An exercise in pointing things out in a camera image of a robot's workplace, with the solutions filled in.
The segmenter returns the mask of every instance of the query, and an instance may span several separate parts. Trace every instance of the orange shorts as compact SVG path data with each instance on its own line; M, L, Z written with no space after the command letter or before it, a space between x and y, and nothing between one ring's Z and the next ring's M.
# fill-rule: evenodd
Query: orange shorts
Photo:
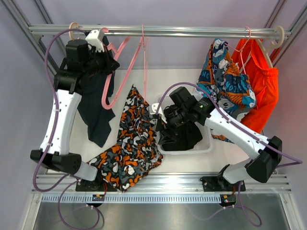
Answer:
M239 50L246 42L241 39L236 49ZM255 92L257 106L254 107L241 121L255 132L260 133L267 123L274 107L278 102L278 69L269 68L265 57L255 40L250 40L246 44L242 57L245 62L251 55L250 60L245 66L246 74L252 89ZM242 62L239 52L234 52L233 62L237 62L239 68L242 68Z

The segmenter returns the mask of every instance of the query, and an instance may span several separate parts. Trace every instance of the gray floor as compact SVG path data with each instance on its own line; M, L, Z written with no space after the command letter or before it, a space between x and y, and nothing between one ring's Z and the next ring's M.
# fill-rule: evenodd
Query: gray floor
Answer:
M289 230L278 195L242 195L243 203L262 218L261 230ZM72 212L81 204L61 204L65 220L76 228L88 228L96 222L96 212L88 208ZM253 230L240 208L223 210L209 221L207 218L221 207L218 204L103 204L104 230ZM95 229L101 229L102 222ZM35 230L68 230L59 221L57 204L42 203Z

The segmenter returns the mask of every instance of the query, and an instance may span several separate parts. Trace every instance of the black cloth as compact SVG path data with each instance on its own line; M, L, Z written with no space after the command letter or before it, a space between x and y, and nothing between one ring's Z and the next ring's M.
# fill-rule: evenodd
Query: black cloth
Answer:
M109 41L103 37L103 43L107 46ZM114 76L112 74L107 96L110 97L114 90ZM82 120L87 125L88 139L99 147L103 147L108 138L111 127L109 121L115 117L112 109L106 110L101 105L101 97L106 83L107 75L96 74L91 77L88 87L84 90L78 111Z
M202 140L201 131L195 123L188 121L176 129L178 136L173 143L163 144L165 151L187 151Z

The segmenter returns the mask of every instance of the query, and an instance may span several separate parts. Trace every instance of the hanging clothes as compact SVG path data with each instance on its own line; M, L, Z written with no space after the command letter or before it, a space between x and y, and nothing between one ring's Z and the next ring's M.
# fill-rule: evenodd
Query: hanging clothes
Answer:
M132 86L121 115L117 143L90 161L104 180L125 192L162 163L149 105Z
M197 85L204 89L218 105L237 121L256 106L255 93L249 78L241 74L238 65L228 53L227 42L215 39L207 54ZM200 90L194 92L196 99L207 97ZM212 137L230 142L212 130Z
M109 44L106 36L103 37L102 41L106 46ZM108 88L108 97L113 94L114 76L115 72L112 74L110 86ZM106 83L106 77L106 74L96 74L92 76L78 105L79 114L87 125L88 139L101 148L111 132L109 121L115 117L111 109L104 109L101 105L101 97Z
M245 39L241 39L236 48L240 49L245 42ZM255 132L260 133L278 102L278 69L269 68L255 40L249 40L243 49L242 58L244 62L249 54L251 58L245 65L245 70L255 92L257 106L241 122ZM232 59L234 62L238 62L240 68L242 67L239 53L234 52Z

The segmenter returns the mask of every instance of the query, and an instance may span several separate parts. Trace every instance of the beige hanger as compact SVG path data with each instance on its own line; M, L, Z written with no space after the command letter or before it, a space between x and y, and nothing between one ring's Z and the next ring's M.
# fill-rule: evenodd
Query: beige hanger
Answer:
M69 28L72 29L72 28L79 28L79 23L76 23L76 22L73 22L69 25ZM73 31L69 31L68 32L68 35L69 35L69 38L71 40L75 40L75 38L73 37Z
M274 29L274 31L278 31L280 33L280 39L279 39L278 43L272 42L270 47L268 47L267 49L263 46L263 43L259 39L256 39L256 42L259 45L261 51L263 52L264 58L267 61L270 68L273 68L273 64L272 64L270 56L269 56L269 51L271 49L279 48L283 44L283 41L284 41L284 29L281 26L277 26Z

